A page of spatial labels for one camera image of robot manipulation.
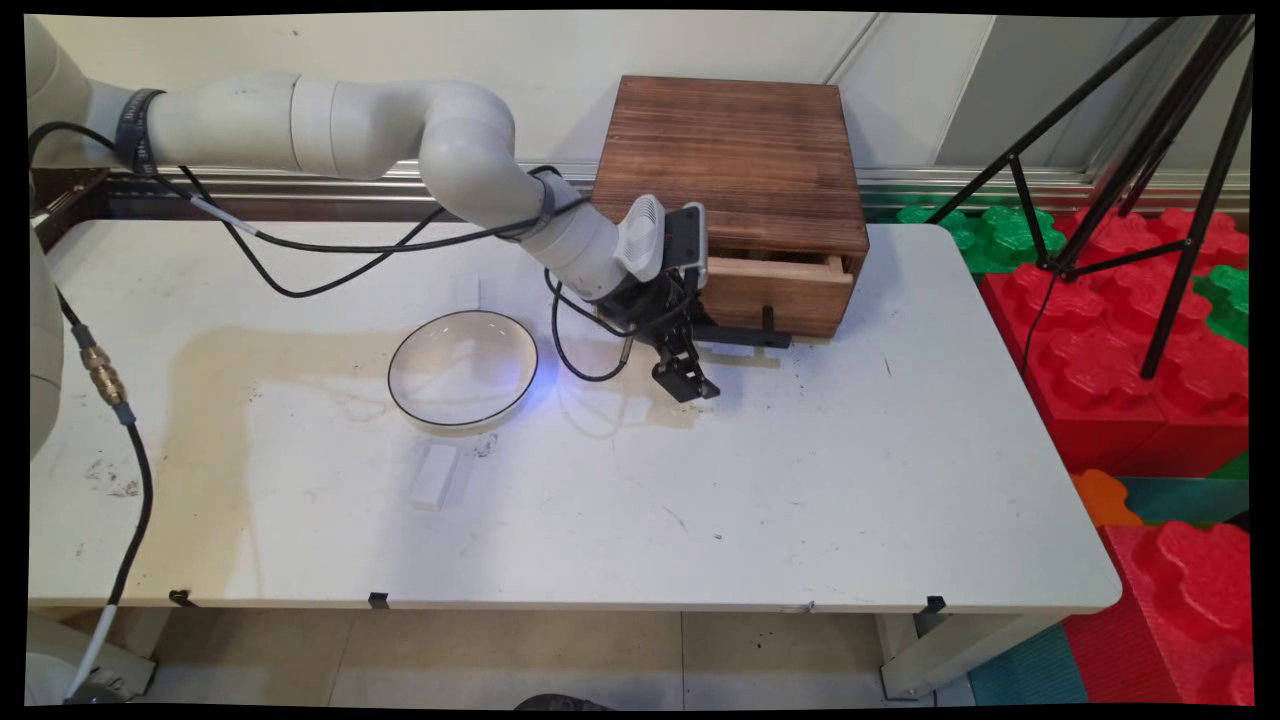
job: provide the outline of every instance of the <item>floor tile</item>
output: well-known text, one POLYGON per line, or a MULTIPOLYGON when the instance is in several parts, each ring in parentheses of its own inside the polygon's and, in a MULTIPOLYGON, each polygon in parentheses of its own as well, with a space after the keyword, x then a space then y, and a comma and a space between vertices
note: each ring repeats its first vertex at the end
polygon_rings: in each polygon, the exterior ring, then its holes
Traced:
POLYGON ((325 705, 358 610, 178 609, 140 702, 325 705))
POLYGON ((562 693, 680 710, 680 615, 412 611, 358 616, 332 705, 509 710, 562 693))
POLYGON ((687 710, 920 707, 888 702, 876 619, 846 614, 685 614, 687 710))

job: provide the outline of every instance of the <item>table leg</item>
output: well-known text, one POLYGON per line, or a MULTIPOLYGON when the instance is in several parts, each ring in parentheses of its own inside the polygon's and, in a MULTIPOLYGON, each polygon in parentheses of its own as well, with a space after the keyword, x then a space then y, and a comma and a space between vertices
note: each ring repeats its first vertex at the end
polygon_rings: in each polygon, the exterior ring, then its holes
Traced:
POLYGON ((878 615, 884 696, 914 700, 1060 621, 1064 615, 946 615, 911 641, 910 615, 878 615))

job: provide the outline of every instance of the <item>wooden drawer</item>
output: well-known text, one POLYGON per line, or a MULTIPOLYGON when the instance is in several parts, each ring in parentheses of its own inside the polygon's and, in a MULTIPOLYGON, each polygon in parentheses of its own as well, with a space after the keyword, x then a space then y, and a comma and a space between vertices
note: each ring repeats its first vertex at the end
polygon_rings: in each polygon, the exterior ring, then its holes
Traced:
POLYGON ((593 202, 613 222, 650 192, 707 208, 703 302, 718 323, 831 337, 868 251, 835 86, 623 77, 593 202))

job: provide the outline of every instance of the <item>tripod leg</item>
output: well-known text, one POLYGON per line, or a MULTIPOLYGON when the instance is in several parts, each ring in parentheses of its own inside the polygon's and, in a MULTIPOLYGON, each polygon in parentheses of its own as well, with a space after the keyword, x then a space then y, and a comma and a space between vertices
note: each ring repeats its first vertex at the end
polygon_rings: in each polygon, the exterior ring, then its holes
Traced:
POLYGON ((1147 165, 1142 169, 1142 173, 1138 174, 1138 179, 1134 181, 1129 193, 1125 195, 1123 201, 1120 201, 1119 214, 1121 218, 1133 211, 1134 205, 1138 204, 1138 199, 1142 197, 1142 191, 1147 190, 1147 183, 1151 182, 1151 178, 1156 174, 1156 169, 1160 168, 1160 164, 1165 161, 1165 155, 1169 154, 1169 149, 1174 145, 1174 138, 1178 137, 1183 126, 1187 124, 1187 119, 1192 117, 1192 111, 1196 110, 1201 99, 1204 97, 1204 91, 1207 91, 1210 83, 1213 82, 1213 77, 1216 77, 1217 72, 1222 69, 1222 63, 1225 63, 1226 59, 1235 53, 1236 47, 1244 42, 1244 38, 1248 37, 1249 31, 1252 29, 1253 23, 1249 23, 1249 27, 1244 28, 1239 37, 1236 37, 1230 45, 1222 47, 1219 56, 1213 59, 1212 72, 1207 72, 1201 77, 1194 91, 1192 91, 1188 97, 1183 100, 1181 106, 1179 106, 1174 113, 1174 120, 1169 124, 1169 131, 1165 137, 1161 138, 1160 145, 1156 146, 1152 159, 1147 161, 1147 165))
POLYGON ((1009 146, 1009 150, 1001 152, 995 161, 992 161, 989 165, 987 165, 986 169, 978 173, 978 177, 969 181, 969 184, 964 186, 960 190, 960 192, 955 195, 955 197, 952 197, 946 202, 946 205, 938 208, 938 210, 933 213, 933 215, 931 215, 929 219, 925 222, 932 224, 942 222, 942 218, 946 218, 952 210, 959 208, 961 202, 968 200, 969 196, 977 192, 979 187, 987 183, 987 181, 996 177, 996 173, 1004 169, 1004 167, 1009 163, 1010 155, 1020 155, 1024 150, 1030 147, 1030 145, 1037 140, 1039 140, 1039 137, 1044 135, 1044 132, 1048 128, 1053 127, 1059 120, 1061 120, 1068 113, 1070 113, 1076 105, 1079 105, 1082 100, 1084 100, 1085 97, 1089 96, 1089 94, 1097 90, 1100 85, 1106 82, 1107 78, 1110 78, 1116 73, 1116 70, 1119 70, 1129 60, 1132 60, 1134 55, 1142 53, 1142 50, 1147 47, 1147 45, 1151 45, 1152 40, 1160 37, 1160 33, 1169 29, 1169 26, 1174 24, 1175 20, 1178 20, 1176 17, 1160 18, 1156 22, 1151 23, 1151 26, 1147 27, 1147 29, 1142 31, 1142 33, 1138 35, 1138 37, 1134 37, 1129 42, 1129 45, 1125 45, 1123 50, 1116 53, 1114 58, 1111 58, 1110 60, 1107 60, 1105 65, 1098 68, 1098 72, 1093 73, 1089 77, 1089 79, 1084 81, 1084 85, 1075 88, 1075 92, 1069 95, 1066 100, 1059 102, 1057 108, 1050 110, 1050 113, 1044 115, 1044 118, 1042 118, 1041 122, 1032 126, 1032 129, 1027 131, 1025 135, 1019 137, 1011 146, 1009 146))
POLYGON ((1165 352, 1169 342, 1169 333, 1174 328, 1174 319, 1178 316, 1178 307, 1183 304, 1183 295, 1187 292, 1187 283, 1192 279, 1192 270, 1196 268, 1196 258, 1199 255, 1201 245, 1204 242, 1204 232, 1208 229, 1208 220, 1217 205, 1217 199, 1222 193, 1222 183, 1226 182, 1226 173, 1231 168, 1235 150, 1240 145, 1240 136, 1244 135, 1244 124, 1249 119, 1253 109, 1253 53, 1249 53, 1249 64, 1244 68, 1244 77, 1240 79, 1240 90, 1235 94, 1235 104, 1231 105, 1231 114, 1222 128, 1222 140, 1217 145, 1217 154, 1213 155, 1213 164, 1208 170, 1208 179, 1204 182, 1204 192, 1201 193, 1199 204, 1196 206, 1196 217, 1192 218, 1190 233, 1187 237, 1187 247, 1181 258, 1178 259, 1178 269, 1174 270, 1174 282, 1165 296, 1165 306, 1160 311, 1156 322, 1156 334, 1151 337, 1147 347, 1147 357, 1142 363, 1142 377, 1151 379, 1156 377, 1160 366, 1160 357, 1165 352))
POLYGON ((1213 65, 1217 54, 1240 35, 1247 22, 1248 15, 1222 15, 1213 23, 1208 35, 1199 44, 1199 47, 1196 49, 1190 60, 1187 61, 1187 65, 1178 74, 1174 85, 1160 100, 1151 117, 1147 118, 1147 122, 1133 140, 1129 150, 1120 158, 1111 176, 1097 191, 1093 205, 1089 206, 1088 213, 1084 214, 1084 219, 1080 220, 1080 225, 1071 234, 1071 240, 1068 241, 1056 258, 1059 266, 1070 268, 1075 263, 1084 245, 1093 234, 1093 231, 1098 228, 1102 218, 1107 214, 1107 210, 1116 204, 1120 192, 1129 184, 1129 181, 1138 173, 1143 164, 1153 156, 1156 143, 1165 137, 1169 123, 1176 119, 1175 113, 1183 99, 1194 91, 1203 74, 1217 70, 1213 65))

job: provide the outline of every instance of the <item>red foam block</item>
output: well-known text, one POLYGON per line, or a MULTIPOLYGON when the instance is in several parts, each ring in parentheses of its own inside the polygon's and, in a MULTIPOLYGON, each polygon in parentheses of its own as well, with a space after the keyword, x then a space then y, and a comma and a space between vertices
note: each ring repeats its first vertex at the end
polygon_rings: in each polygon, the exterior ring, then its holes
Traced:
MULTIPOLYGON (((988 274, 979 286, 1015 364, 1047 283, 1046 273, 1023 265, 1012 274, 988 274)), ((1025 380, 1069 471, 1116 474, 1165 425, 1152 384, 1138 377, 1138 352, 1110 331, 1102 296, 1084 283, 1055 284, 1025 380)))
MULTIPOLYGON (((1070 218, 1061 220, 1059 225, 1062 233, 1070 237, 1075 232, 1075 228, 1080 227, 1080 220, 1084 219, 1084 214, 1088 210, 1088 208, 1082 208, 1070 218)), ((1076 260, 1076 266, 1083 268, 1093 263, 1101 263, 1102 260, 1111 260, 1112 258, 1155 247, 1162 242, 1160 236, 1151 232, 1147 218, 1137 213, 1130 213, 1121 218, 1117 210, 1111 209, 1103 215, 1097 229, 1093 231, 1089 242, 1084 245, 1076 260)))
MULTIPOLYGON (((1174 282, 1174 265, 1148 259, 1102 270, 1085 279, 1089 287, 1106 299, 1106 316, 1111 331, 1146 354, 1174 282)), ((1190 283, 1187 283, 1178 315, 1174 316, 1172 333, 1199 333, 1207 327, 1204 319, 1212 310, 1213 304, 1192 292, 1190 283)))
POLYGON ((1062 621, 1089 702, 1253 705, 1249 536, 1105 527, 1124 593, 1062 621))
MULTIPOLYGON (((1160 237, 1161 242, 1187 240, 1194 215, 1190 210, 1170 208, 1151 220, 1151 232, 1160 237)), ((1176 259, 1178 254, 1161 256, 1161 260, 1169 264, 1176 263, 1176 259)), ((1222 213, 1213 213, 1210 217, 1204 243, 1196 258, 1193 274, 1207 275, 1216 265, 1231 265, 1240 270, 1249 266, 1249 236, 1236 231, 1235 220, 1222 213)))
POLYGON ((1206 478, 1249 448, 1249 351, 1207 328, 1169 340, 1153 398, 1166 423, 1117 474, 1206 478))

